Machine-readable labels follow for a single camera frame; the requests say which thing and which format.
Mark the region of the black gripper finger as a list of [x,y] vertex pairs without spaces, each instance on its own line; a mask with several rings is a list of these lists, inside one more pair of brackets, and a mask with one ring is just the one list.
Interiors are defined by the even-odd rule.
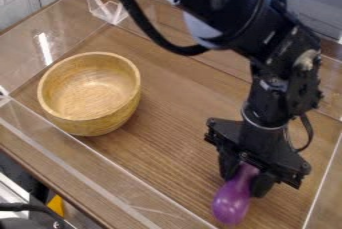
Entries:
[[278,182],[278,176],[274,173],[270,171],[260,172],[251,182],[251,196],[254,198],[263,198]]
[[219,151],[219,173],[224,181],[230,181],[236,174],[240,165],[239,155],[222,149]]

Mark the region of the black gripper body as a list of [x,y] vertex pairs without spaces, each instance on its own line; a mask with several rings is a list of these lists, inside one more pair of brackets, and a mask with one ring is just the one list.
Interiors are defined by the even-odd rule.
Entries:
[[222,149],[239,155],[240,165],[252,165],[259,173],[270,171],[278,183],[298,189],[311,172],[311,165],[294,149],[286,136],[286,127],[260,128],[247,120],[232,121],[208,118],[204,140],[218,151]]

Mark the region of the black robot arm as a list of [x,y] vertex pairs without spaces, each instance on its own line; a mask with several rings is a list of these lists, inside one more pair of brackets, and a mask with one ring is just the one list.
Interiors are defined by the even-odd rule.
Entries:
[[184,56],[232,50],[250,61],[252,84],[242,118],[211,118],[204,139],[219,153],[220,176],[231,180],[242,165],[256,174],[250,195],[273,186],[299,187],[311,172],[290,140],[289,123],[305,120],[323,98],[319,89],[321,39],[287,8],[287,0],[168,0],[182,9],[196,42],[171,43],[154,27],[136,0],[120,0],[136,25],[166,50]]

